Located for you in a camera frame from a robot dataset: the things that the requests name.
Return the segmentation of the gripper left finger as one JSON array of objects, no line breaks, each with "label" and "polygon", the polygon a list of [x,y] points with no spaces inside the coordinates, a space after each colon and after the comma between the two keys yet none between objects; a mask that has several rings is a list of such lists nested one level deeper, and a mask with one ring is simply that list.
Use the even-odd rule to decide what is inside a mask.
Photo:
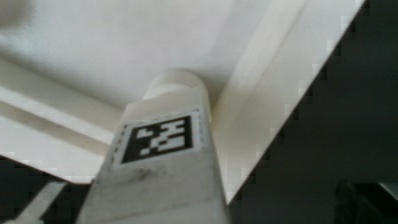
[{"label": "gripper left finger", "polygon": [[50,182],[44,185],[30,204],[27,205],[16,219],[11,221],[11,224],[43,224],[41,217],[46,213],[64,187],[64,182]]}]

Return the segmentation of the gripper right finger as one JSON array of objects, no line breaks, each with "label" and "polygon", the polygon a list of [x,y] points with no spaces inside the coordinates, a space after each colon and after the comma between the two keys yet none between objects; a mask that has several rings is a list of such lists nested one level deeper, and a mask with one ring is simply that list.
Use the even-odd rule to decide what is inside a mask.
[{"label": "gripper right finger", "polygon": [[377,182],[336,186],[334,224],[398,224],[398,200]]}]

